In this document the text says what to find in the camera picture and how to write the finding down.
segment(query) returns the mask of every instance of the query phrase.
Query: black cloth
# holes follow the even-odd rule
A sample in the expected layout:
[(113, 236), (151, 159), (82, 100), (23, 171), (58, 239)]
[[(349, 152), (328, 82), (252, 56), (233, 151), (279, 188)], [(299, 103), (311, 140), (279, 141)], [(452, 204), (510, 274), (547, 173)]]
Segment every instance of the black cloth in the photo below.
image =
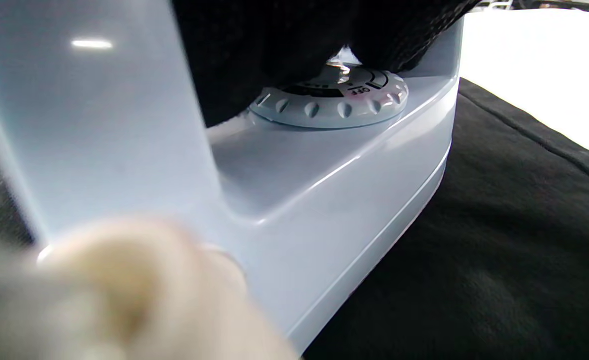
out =
[(589, 359), (589, 151), (463, 79), (452, 137), (434, 198), (306, 360)]
[(206, 126), (264, 87), (319, 75), (346, 45), (365, 66), (413, 68), (479, 0), (173, 0)]

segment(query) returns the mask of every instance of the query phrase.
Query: white plastic base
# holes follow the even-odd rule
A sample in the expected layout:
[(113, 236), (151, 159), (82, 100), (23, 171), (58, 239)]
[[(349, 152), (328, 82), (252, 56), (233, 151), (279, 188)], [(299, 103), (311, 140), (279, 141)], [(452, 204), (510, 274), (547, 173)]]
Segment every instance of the white plastic base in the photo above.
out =
[(240, 263), (303, 352), (439, 184), (461, 23), (402, 74), (395, 118), (315, 130), (249, 112), (205, 130), (168, 2), (49, 4), (0, 1), (0, 165), (38, 241), (178, 218)]

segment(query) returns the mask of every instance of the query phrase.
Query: black knit fabric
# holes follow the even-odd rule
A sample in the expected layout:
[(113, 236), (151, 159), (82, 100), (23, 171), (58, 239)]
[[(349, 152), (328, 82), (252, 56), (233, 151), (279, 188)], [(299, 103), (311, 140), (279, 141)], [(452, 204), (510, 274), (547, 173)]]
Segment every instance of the black knit fabric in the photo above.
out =
[(263, 87), (303, 82), (350, 45), (370, 68), (415, 66), (478, 0), (174, 0), (206, 126)]
[(589, 151), (462, 79), (441, 186), (304, 357), (589, 359)]

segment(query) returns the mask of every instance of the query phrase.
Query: white surface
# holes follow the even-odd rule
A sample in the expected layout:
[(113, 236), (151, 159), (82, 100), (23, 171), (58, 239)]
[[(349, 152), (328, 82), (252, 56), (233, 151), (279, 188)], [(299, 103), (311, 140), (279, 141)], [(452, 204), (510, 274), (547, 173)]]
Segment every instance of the white surface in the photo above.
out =
[(535, 9), (466, 15), (462, 78), (589, 150), (589, 13)]

